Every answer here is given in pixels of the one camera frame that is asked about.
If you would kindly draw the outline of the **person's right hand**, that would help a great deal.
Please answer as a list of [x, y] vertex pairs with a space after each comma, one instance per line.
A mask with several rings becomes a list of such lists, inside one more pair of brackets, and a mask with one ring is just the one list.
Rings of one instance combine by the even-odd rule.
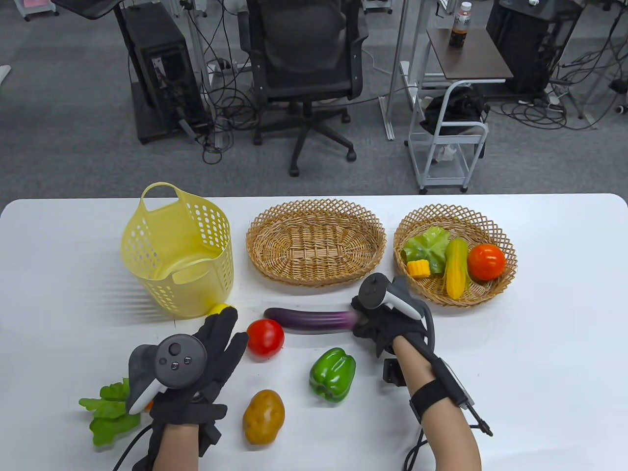
[[390, 281], [383, 273], [374, 273], [363, 280], [358, 294], [351, 300], [359, 321], [354, 336], [372, 339], [375, 353], [394, 354], [393, 342], [404, 337], [426, 359], [434, 355], [435, 330], [430, 307], [410, 294], [406, 281]]

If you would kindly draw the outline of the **person's left hand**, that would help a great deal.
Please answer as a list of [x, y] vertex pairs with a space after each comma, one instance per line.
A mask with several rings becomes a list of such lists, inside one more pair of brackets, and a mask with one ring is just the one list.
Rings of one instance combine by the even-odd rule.
[[129, 358], [126, 411], [172, 425], [202, 425], [226, 416], [215, 401], [240, 363], [248, 334], [234, 333], [235, 308], [206, 318], [193, 335], [174, 334], [159, 344], [136, 347]]

